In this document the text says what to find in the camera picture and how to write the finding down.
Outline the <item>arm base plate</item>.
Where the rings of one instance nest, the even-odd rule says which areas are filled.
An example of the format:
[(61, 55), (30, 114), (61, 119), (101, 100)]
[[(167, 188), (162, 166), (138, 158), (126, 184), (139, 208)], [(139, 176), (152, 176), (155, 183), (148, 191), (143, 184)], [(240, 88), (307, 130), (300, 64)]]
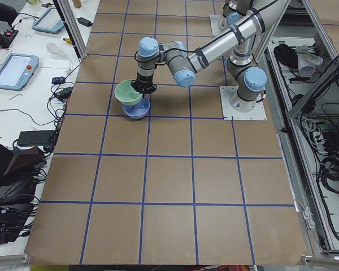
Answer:
[(211, 15), (210, 24), (212, 36), (217, 36), (228, 28), (227, 20), (223, 15)]
[(256, 100), (247, 102), (237, 95), (237, 86), (220, 86), (220, 98), (224, 120), (266, 121), (264, 104), (259, 93)]

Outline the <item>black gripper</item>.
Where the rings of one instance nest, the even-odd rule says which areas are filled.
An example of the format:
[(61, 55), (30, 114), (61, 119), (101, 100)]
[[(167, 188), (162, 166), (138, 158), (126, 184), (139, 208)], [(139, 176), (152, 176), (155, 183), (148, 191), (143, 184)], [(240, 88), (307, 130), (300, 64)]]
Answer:
[(157, 86), (153, 84), (153, 76), (137, 76), (131, 81), (131, 87), (138, 93), (142, 94), (142, 98), (146, 98), (147, 94), (151, 94), (157, 90)]

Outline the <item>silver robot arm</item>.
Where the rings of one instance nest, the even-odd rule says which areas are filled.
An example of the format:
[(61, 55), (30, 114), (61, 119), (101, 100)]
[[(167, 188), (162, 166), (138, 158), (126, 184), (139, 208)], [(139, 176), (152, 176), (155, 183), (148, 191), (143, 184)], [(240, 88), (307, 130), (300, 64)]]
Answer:
[(244, 0), (228, 0), (224, 2), (222, 19), (219, 26), (222, 30), (226, 29), (229, 25), (232, 25), (239, 21), (246, 14), (247, 1)]
[(228, 54), (227, 70), (238, 84), (230, 99), (231, 106), (238, 112), (252, 111), (267, 82), (265, 72), (252, 64), (255, 61), (255, 38), (263, 36), (257, 49), (260, 54), (288, 5), (289, 1), (285, 0), (225, 1), (219, 23), (222, 32), (190, 51), (188, 56), (184, 55), (179, 42), (159, 43), (154, 38), (142, 38), (136, 57), (137, 76), (131, 81), (131, 87), (141, 94), (155, 92), (157, 87), (153, 84), (153, 75), (160, 63), (168, 66), (178, 86), (188, 87), (195, 81), (195, 74)]

